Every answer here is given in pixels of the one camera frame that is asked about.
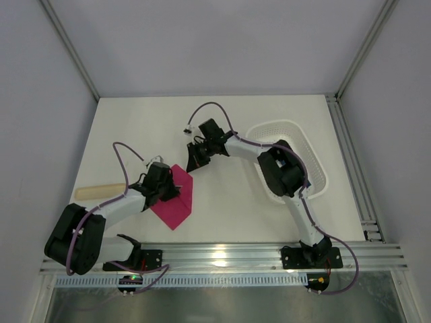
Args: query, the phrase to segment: red fabric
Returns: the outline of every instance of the red fabric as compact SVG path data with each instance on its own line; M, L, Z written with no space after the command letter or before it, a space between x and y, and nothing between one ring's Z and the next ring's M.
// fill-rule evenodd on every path
M163 202L158 201L151 210L171 229L175 230L190 214L193 197L193 177L178 165L171 167L174 183L180 195Z

